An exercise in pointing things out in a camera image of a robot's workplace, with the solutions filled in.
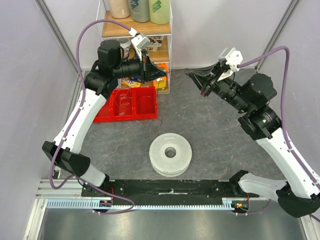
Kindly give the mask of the white pudding cup pack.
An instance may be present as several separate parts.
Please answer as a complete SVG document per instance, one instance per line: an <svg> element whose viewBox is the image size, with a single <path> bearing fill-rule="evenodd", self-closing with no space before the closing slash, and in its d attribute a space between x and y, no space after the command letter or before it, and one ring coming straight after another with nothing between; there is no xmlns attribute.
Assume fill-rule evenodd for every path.
<svg viewBox="0 0 320 240"><path fill-rule="evenodd" d="M155 35L149 36L149 43L146 46L147 51L156 52L159 47L162 46L164 36L163 35Z"/></svg>

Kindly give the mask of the white paper cup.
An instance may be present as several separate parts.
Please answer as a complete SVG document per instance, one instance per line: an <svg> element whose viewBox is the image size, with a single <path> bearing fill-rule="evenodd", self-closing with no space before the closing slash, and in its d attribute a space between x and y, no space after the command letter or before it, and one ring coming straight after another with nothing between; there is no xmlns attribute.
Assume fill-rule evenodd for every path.
<svg viewBox="0 0 320 240"><path fill-rule="evenodd" d="M127 42L121 42L120 47L121 47L121 54L123 58L127 58L130 54L130 49L131 49L132 43L131 41Z"/></svg>

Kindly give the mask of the light green bottle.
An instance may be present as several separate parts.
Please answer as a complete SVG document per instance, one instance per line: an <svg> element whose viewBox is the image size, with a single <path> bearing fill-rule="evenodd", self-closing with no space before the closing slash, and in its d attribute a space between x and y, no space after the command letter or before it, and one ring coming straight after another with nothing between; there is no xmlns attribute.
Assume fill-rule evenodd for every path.
<svg viewBox="0 0 320 240"><path fill-rule="evenodd" d="M167 24L170 21L169 0L149 0L150 20L158 25Z"/></svg>

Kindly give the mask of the white perforated spool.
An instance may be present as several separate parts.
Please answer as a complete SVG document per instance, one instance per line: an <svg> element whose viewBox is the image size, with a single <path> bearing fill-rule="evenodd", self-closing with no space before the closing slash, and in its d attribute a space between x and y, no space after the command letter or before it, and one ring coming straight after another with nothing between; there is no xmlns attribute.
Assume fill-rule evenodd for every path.
<svg viewBox="0 0 320 240"><path fill-rule="evenodd" d="M177 177L189 167L192 148L189 142L176 133L164 133L153 140L149 148L153 169L165 177Z"/></svg>

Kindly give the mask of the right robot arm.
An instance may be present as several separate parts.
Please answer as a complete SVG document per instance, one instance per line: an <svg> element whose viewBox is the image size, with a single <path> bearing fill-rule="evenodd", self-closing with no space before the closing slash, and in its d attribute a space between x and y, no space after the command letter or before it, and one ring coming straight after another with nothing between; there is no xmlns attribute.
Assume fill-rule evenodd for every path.
<svg viewBox="0 0 320 240"><path fill-rule="evenodd" d="M220 79L224 69L218 62L188 69L186 75L202 96L214 93L242 115L238 119L241 128L270 155L285 176L284 180L272 180L240 170L229 180L230 193L235 197L244 193L266 197L295 218L315 213L320 208L320 190L295 159L298 151L287 146L281 118L269 107L269 101L277 95L271 78L255 73L240 85L230 76Z"/></svg>

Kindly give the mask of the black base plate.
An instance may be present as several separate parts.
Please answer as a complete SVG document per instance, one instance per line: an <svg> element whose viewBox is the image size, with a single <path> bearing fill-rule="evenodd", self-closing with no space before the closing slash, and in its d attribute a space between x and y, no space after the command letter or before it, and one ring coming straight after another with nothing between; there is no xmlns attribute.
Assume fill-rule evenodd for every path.
<svg viewBox="0 0 320 240"><path fill-rule="evenodd" d="M218 205L222 198L247 198L234 183L213 179L115 179L102 190L132 200L136 206Z"/></svg>

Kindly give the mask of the orange yellow sponge box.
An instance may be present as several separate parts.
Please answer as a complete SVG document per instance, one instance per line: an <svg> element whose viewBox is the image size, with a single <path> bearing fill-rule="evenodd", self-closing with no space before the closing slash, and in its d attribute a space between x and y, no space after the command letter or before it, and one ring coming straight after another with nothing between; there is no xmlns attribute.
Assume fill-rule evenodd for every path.
<svg viewBox="0 0 320 240"><path fill-rule="evenodd" d="M165 71L166 73L169 71L169 64L168 63L157 63L156 64L160 69ZM153 86L157 91L162 91L167 89L168 77L163 76L159 77L156 80L153 80Z"/></svg>

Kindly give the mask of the grey green bottle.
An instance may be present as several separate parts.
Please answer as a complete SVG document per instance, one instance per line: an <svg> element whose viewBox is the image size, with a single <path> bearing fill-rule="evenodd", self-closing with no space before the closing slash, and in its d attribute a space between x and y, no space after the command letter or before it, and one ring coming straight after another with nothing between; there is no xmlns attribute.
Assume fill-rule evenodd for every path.
<svg viewBox="0 0 320 240"><path fill-rule="evenodd" d="M131 17L139 23L146 23L150 20L149 1L148 0L129 0Z"/></svg>

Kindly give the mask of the beige bottle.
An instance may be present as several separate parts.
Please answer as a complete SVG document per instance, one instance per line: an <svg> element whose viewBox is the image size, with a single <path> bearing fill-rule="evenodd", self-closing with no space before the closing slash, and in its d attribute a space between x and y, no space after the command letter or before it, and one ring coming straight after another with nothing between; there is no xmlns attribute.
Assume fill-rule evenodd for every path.
<svg viewBox="0 0 320 240"><path fill-rule="evenodd" d="M108 4L113 18L124 19L131 14L127 0L109 0Z"/></svg>

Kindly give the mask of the red compartment bin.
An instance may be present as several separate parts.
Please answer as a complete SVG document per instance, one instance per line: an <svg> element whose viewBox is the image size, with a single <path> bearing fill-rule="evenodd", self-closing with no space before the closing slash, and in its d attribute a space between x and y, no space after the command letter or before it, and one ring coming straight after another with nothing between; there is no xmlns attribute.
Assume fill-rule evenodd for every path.
<svg viewBox="0 0 320 240"><path fill-rule="evenodd" d="M93 122L150 120L157 117L158 104L155 87L116 88Z"/></svg>

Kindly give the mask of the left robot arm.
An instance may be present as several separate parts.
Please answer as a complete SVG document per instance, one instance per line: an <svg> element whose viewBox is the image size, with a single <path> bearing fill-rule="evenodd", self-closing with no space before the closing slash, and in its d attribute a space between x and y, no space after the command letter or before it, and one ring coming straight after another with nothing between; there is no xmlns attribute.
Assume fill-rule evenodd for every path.
<svg viewBox="0 0 320 240"><path fill-rule="evenodd" d="M92 184L92 191L99 197L110 191L109 177L94 167L89 157L80 153L84 138L97 113L110 98L121 78L138 77L142 83L166 76L166 72L150 59L145 46L148 37L138 35L131 39L135 50L132 59L122 55L119 41L111 39L101 42L98 59L85 77L84 89L69 119L52 142L45 141L43 152L51 161L51 168L59 168Z"/></svg>

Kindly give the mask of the yellow candy pack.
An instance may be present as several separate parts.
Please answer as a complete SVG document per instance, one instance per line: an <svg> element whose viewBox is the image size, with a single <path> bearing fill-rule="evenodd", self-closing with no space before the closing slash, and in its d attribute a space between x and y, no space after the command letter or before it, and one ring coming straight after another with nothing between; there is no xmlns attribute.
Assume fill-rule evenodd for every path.
<svg viewBox="0 0 320 240"><path fill-rule="evenodd" d="M139 88L141 83L136 81L135 78L123 78L121 80L121 85L126 88Z"/></svg>

